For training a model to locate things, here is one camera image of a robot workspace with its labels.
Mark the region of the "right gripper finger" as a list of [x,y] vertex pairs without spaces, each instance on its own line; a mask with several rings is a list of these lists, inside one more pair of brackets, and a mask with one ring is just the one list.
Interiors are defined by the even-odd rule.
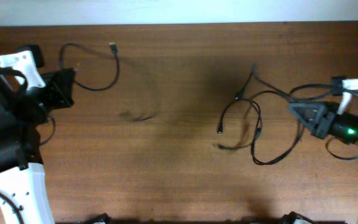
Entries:
[[326,106],[322,103],[290,103],[289,111],[295,116],[323,116]]
[[290,108],[290,113],[294,115],[311,133],[315,129],[316,110],[310,108]]

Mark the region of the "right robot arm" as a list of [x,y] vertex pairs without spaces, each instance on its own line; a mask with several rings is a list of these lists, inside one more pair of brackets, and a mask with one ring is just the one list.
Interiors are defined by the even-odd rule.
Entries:
[[[288,105],[290,113],[311,132],[312,136],[319,139],[331,136],[326,143],[326,149],[334,139],[344,144],[358,145],[358,116],[340,111],[339,108],[339,103],[327,101]],[[358,156],[341,157],[333,152],[330,155],[345,161],[358,159]]]

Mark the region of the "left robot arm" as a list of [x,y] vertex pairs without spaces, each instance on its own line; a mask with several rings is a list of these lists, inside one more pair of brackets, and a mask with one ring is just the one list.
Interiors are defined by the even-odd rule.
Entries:
[[44,87],[25,78],[12,90],[3,76],[24,77],[0,69],[0,208],[6,223],[54,223],[48,202],[45,169],[37,126],[52,119],[53,110],[73,105],[75,71],[64,68],[42,75]]

